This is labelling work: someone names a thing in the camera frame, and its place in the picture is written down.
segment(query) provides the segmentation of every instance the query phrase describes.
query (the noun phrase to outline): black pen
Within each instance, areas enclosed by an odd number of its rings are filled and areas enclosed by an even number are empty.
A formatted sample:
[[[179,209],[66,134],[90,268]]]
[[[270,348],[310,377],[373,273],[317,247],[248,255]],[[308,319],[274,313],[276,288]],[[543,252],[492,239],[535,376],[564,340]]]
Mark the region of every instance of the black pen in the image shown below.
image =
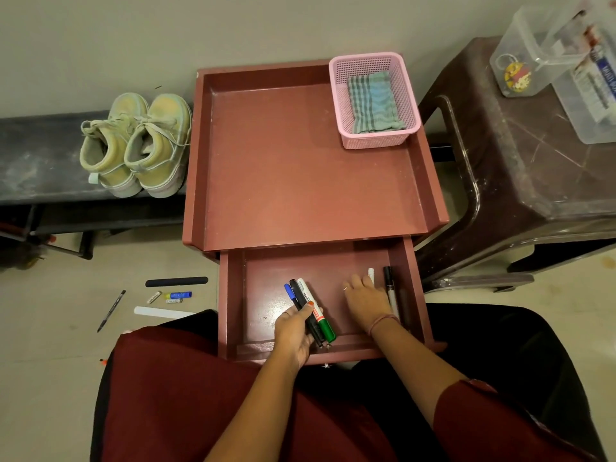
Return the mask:
[[[124,294],[126,293],[126,290],[122,290],[122,292],[119,294],[118,299],[115,301],[115,303],[113,304],[111,310],[109,310],[109,312],[107,313],[107,316],[105,316],[105,319],[103,319],[103,322],[100,324],[100,326],[98,326],[98,330],[96,331],[96,333],[98,334],[100,332],[100,330],[103,328],[103,326],[105,325],[105,323],[107,322],[107,320],[109,319],[109,317],[112,315],[113,310],[115,310],[115,307],[118,306],[119,301],[122,299],[122,296],[124,296]]]
[[[297,282],[295,281],[295,279],[291,279],[288,284],[285,284],[285,290],[287,291],[287,295],[289,295],[289,298],[291,299],[291,301],[293,302],[293,304],[299,311],[306,304],[306,300],[304,298],[304,295],[299,295],[298,297],[295,294],[293,290],[293,284],[295,284],[297,290],[299,290],[299,286],[297,285]],[[319,348],[323,347],[323,341],[325,341],[325,337],[323,336],[323,333],[321,332],[321,328],[317,324],[317,320],[315,319],[314,315],[311,314],[308,317],[308,319],[306,319],[306,326],[308,327],[308,330],[312,334],[312,337],[314,337],[314,341],[317,343],[317,346]]]

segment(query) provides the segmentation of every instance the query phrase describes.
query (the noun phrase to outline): tiled floor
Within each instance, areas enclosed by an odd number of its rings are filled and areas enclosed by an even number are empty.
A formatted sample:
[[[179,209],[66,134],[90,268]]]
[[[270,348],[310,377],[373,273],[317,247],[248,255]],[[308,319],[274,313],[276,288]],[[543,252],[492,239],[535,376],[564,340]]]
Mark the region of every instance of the tiled floor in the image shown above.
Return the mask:
[[[193,298],[169,305],[198,311],[215,306],[217,274],[216,264],[182,246],[179,227],[100,240],[92,261],[50,252],[30,270],[0,273],[0,460],[86,460],[99,359],[122,331],[162,321],[133,314],[155,291],[145,280],[206,275],[207,285],[190,288]],[[616,457],[615,284],[612,251],[541,273],[511,293],[450,291],[427,300],[511,304],[542,314],[569,351],[605,449]],[[124,299],[97,334],[122,289]]]

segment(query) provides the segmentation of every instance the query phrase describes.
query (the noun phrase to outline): wooden drawer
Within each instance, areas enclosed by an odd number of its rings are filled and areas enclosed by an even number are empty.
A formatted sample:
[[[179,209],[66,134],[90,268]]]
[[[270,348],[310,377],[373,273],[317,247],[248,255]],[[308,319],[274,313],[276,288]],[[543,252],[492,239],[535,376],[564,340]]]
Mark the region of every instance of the wooden drawer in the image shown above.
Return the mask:
[[[219,351],[237,362],[262,362],[273,348],[273,324],[293,306],[284,284],[302,277],[325,310],[338,338],[329,349],[313,345],[309,365],[381,356],[374,342],[350,317],[342,283],[351,274],[375,271],[384,287],[382,268],[394,270],[402,323],[431,348],[434,343],[415,252],[410,237],[342,241],[283,248],[234,249],[220,254]]]

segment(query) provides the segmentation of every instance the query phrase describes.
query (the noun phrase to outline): black pants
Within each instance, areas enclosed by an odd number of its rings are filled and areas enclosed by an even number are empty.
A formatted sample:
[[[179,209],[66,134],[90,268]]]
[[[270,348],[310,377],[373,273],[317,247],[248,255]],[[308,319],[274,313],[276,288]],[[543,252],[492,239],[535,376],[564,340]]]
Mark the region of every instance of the black pants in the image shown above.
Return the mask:
[[[434,338],[449,344],[440,354],[447,363],[514,397],[559,437],[606,460],[580,378],[543,318],[525,308],[501,305],[429,304],[428,313]],[[218,340],[218,316],[212,310],[161,327]],[[98,392],[92,461],[99,461],[102,454],[112,366],[113,354]],[[385,359],[360,362],[350,371],[304,366],[296,386],[316,397],[359,400],[387,435],[400,460],[413,459],[418,453],[433,454],[431,460],[447,460]]]

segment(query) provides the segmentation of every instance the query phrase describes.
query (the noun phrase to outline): maroon clothing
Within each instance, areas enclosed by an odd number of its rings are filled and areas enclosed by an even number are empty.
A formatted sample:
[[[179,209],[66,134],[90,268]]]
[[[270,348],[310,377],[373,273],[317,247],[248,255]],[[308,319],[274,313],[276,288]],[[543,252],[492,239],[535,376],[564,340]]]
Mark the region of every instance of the maroon clothing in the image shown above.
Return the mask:
[[[195,334],[165,328],[143,328],[119,338],[104,425],[104,461],[203,461],[259,371],[213,356],[215,348]],[[439,400],[434,430],[452,460],[591,459],[486,389],[459,382]],[[299,391],[294,392],[280,458],[396,460],[364,407],[317,401]]]

